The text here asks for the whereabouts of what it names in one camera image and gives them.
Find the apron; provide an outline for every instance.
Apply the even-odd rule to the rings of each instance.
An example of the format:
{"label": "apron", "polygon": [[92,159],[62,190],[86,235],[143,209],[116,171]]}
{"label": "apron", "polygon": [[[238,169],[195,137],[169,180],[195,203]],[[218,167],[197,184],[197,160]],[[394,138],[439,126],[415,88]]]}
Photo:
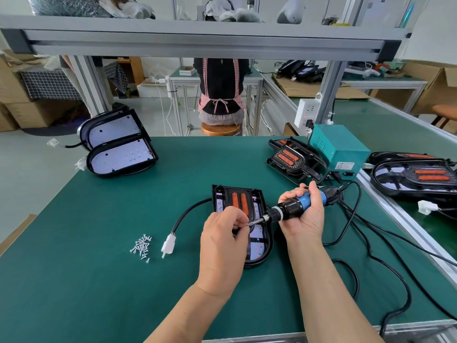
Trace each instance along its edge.
{"label": "apron", "polygon": [[218,103],[224,103],[227,114],[229,114],[229,108],[227,107],[227,101],[235,101],[239,108],[244,110],[244,104],[241,100],[241,94],[239,93],[239,64],[237,59],[233,59],[233,66],[235,68],[235,97],[232,99],[212,99],[208,96],[208,59],[203,59],[203,82],[205,84],[205,94],[202,94],[202,97],[198,101],[198,111],[201,112],[209,102],[214,103],[214,114],[216,114],[216,109],[218,108]]}

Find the gray floor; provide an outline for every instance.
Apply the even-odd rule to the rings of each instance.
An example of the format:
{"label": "gray floor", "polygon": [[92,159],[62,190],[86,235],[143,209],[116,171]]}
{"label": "gray floor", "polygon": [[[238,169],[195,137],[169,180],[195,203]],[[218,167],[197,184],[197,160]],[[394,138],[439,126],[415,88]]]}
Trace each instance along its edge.
{"label": "gray floor", "polygon": [[[170,99],[120,100],[134,108],[150,136],[173,136],[177,133],[173,109],[168,121]],[[195,99],[189,99],[194,107]],[[186,117],[182,108],[182,120]],[[198,115],[189,111],[191,122],[200,125]],[[268,135],[264,125],[260,134]],[[203,136],[194,130],[192,136]],[[2,242],[29,214],[38,214],[75,175],[75,164],[87,155],[82,147],[76,149],[52,148],[47,142],[52,137],[31,136],[20,130],[0,132],[0,242]],[[76,144],[76,135],[57,137],[61,144]]]}

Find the electric screwdriver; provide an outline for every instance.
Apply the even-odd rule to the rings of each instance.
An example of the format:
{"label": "electric screwdriver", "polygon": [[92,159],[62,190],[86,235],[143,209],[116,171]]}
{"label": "electric screwdriver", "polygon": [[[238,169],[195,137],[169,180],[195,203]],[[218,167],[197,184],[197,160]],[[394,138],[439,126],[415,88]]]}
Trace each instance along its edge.
{"label": "electric screwdriver", "polygon": [[[322,187],[319,191],[322,196],[324,206],[333,205],[342,199],[344,187]],[[258,220],[249,223],[249,226],[266,223],[270,221],[275,223],[281,220],[298,218],[311,207],[311,194],[309,192],[300,197],[293,197],[277,206],[268,209],[266,213]]]}

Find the round stool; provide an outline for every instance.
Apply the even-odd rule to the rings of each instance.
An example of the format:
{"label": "round stool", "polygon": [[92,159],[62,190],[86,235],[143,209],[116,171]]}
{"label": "round stool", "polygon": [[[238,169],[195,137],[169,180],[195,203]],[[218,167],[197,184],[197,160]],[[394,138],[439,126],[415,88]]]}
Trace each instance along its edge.
{"label": "round stool", "polygon": [[444,128],[450,120],[457,121],[457,106],[434,105],[431,109],[437,115],[436,119],[431,123],[432,125],[436,126],[444,118],[440,129]]}
{"label": "round stool", "polygon": [[241,125],[208,125],[202,122],[202,132],[208,136],[235,136],[241,133]]}

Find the gray skirt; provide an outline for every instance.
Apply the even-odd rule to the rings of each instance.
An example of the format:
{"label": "gray skirt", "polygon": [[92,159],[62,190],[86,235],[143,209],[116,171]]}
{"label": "gray skirt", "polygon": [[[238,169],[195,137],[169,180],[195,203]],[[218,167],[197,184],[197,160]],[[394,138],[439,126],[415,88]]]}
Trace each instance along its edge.
{"label": "gray skirt", "polygon": [[242,109],[240,109],[236,113],[216,115],[206,113],[205,111],[201,111],[198,114],[198,117],[205,124],[212,126],[242,125],[244,120],[244,112]]}

